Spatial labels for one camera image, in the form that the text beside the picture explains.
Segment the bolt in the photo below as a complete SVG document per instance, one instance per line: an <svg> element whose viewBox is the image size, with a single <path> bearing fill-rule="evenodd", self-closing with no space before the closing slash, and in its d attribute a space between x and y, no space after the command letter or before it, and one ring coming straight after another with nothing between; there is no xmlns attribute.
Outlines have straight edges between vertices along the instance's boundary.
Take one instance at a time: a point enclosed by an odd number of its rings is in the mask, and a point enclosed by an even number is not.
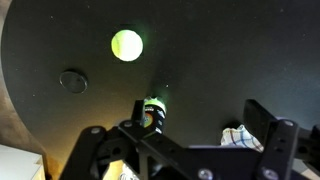
<svg viewBox="0 0 320 180"><path fill-rule="evenodd" d="M200 169L198 171L198 177L201 180L212 180L213 179L213 174L209 169Z"/></svg>
<svg viewBox="0 0 320 180"><path fill-rule="evenodd" d="M268 180L278 180L278 174L272 169L263 168L263 176Z"/></svg>
<svg viewBox="0 0 320 180"><path fill-rule="evenodd" d="M288 126L293 126L293 123L291 121L284 121L284 123Z"/></svg>
<svg viewBox="0 0 320 180"><path fill-rule="evenodd" d="M131 127L132 126L132 122L131 121L127 121L124 123L124 127Z"/></svg>
<svg viewBox="0 0 320 180"><path fill-rule="evenodd" d="M98 134L100 132L100 128L92 128L91 133L92 134Z"/></svg>

